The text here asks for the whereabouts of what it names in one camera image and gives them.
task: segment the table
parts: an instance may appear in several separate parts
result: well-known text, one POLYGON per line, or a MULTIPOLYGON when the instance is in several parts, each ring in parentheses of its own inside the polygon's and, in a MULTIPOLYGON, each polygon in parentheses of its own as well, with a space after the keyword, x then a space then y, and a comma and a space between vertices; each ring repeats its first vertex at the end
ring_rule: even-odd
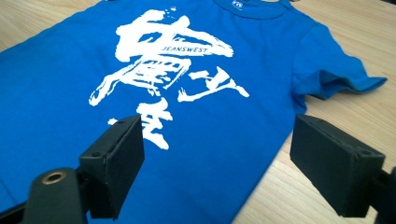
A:
MULTIPOLYGON (((97 3, 98 0, 0 1, 0 51, 97 3)), ((349 55, 371 76, 387 77, 381 89, 364 95, 339 93, 327 102, 306 97, 308 115, 325 119, 386 154, 384 170, 396 166, 396 6, 380 0, 301 0, 295 7, 327 25, 349 55)), ((290 160, 291 136, 234 220, 242 223, 374 223, 342 218, 290 160)))

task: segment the chinese character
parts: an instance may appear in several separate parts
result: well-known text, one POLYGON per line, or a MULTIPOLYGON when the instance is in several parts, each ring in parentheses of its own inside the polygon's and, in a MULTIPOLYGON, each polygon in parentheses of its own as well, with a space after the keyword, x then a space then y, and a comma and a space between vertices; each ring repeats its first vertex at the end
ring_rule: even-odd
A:
POLYGON ((161 149, 169 149, 168 143, 160 133, 154 133, 155 129, 162 129, 163 124, 160 119, 172 120, 172 115, 165 111, 168 107, 168 102, 162 97, 161 101, 156 104, 141 103, 136 109, 136 112, 141 114, 143 137, 150 142, 157 145, 161 149))

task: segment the screw hole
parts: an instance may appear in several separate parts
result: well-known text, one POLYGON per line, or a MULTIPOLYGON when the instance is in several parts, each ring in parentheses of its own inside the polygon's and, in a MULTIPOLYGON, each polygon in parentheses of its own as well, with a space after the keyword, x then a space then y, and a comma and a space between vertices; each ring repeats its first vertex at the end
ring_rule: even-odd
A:
POLYGON ((93 156, 93 157, 100 157, 100 156, 102 156, 102 153, 100 153, 100 152, 93 152, 93 153, 92 153, 92 156, 93 156))
POLYGON ((57 171, 50 173, 41 180, 41 182, 45 185, 51 185, 60 182, 66 177, 66 173, 63 171, 57 171))

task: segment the graphic print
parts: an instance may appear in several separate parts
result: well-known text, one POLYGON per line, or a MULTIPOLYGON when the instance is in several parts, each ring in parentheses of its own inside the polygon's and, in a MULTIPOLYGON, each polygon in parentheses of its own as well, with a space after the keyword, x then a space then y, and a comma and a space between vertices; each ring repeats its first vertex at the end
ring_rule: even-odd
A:
MULTIPOLYGON (((117 29, 120 41, 115 52, 116 58, 123 63, 130 63, 132 58, 137 59, 105 76, 89 99, 90 105, 97 106, 121 83, 144 88, 151 96, 158 97, 158 103, 155 104, 141 102, 136 112, 142 116, 144 138, 161 149, 168 149, 169 145, 161 133, 155 132, 163 128, 161 119, 173 120, 171 112, 166 111, 168 102, 161 92, 168 91, 186 74, 185 77, 191 81, 203 78, 205 91, 189 94, 189 90, 181 88, 177 97, 180 103, 194 102, 224 89, 233 89, 242 96, 249 97, 245 89, 236 85, 219 66, 216 67, 216 74, 209 74, 207 70, 190 72, 193 57, 218 55, 231 58, 233 49, 213 35, 190 29, 190 19, 187 16, 181 16, 170 24, 161 23, 165 16, 173 18, 170 13, 169 10, 148 10, 132 23, 117 29)), ((115 122, 117 120, 112 118, 108 124, 115 122)))

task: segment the blue t-shirt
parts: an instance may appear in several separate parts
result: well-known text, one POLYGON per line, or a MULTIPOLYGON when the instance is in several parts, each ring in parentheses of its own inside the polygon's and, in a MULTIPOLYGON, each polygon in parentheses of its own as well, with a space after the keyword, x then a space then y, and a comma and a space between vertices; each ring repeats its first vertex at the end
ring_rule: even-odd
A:
POLYGON ((0 210, 141 114, 119 223, 230 223, 305 95, 384 82, 287 0, 100 2, 0 54, 0 210))

